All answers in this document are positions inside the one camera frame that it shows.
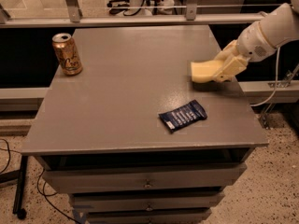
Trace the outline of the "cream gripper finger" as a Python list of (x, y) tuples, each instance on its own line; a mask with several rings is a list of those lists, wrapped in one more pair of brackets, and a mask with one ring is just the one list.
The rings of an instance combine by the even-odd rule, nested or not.
[(221, 60), (216, 60), (216, 72), (212, 76), (212, 79), (216, 82), (223, 82), (226, 80), (231, 80), (235, 76), (236, 62), (224, 62)]
[(221, 60), (221, 61), (224, 61), (227, 57), (227, 53), (226, 51), (222, 50), (219, 54), (217, 54), (215, 56), (215, 60)]

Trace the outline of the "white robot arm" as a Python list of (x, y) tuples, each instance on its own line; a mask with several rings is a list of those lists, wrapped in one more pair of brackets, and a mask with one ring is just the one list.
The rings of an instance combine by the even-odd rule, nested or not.
[(299, 0), (284, 3), (263, 19), (247, 27), (216, 57), (221, 66), (212, 76), (217, 82), (243, 72), (249, 62), (256, 63), (273, 55), (278, 48), (299, 39)]

